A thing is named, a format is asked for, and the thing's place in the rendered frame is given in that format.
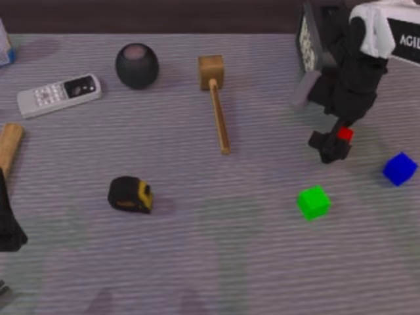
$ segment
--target green cube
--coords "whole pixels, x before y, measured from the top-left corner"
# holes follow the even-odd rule
[[[303,190],[297,197],[297,205],[306,220],[311,221],[328,213],[331,201],[321,186]]]

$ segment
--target phone keypad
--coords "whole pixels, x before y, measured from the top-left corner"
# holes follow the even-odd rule
[[[45,85],[34,91],[38,106],[50,106],[66,99],[64,89],[59,84]]]

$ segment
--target black and yellow object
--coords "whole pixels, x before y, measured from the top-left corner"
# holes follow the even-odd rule
[[[153,194],[145,181],[123,176],[111,182],[108,202],[117,210],[150,214]]]

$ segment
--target blue cube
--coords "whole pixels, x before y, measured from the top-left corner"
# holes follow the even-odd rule
[[[400,186],[414,175],[416,169],[417,164],[401,152],[388,161],[383,169],[383,174],[395,186]]]

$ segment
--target hammer head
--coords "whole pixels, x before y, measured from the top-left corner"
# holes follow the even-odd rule
[[[210,79],[215,79],[217,87],[223,87],[224,64],[221,55],[198,57],[199,87],[201,90],[209,90]]]

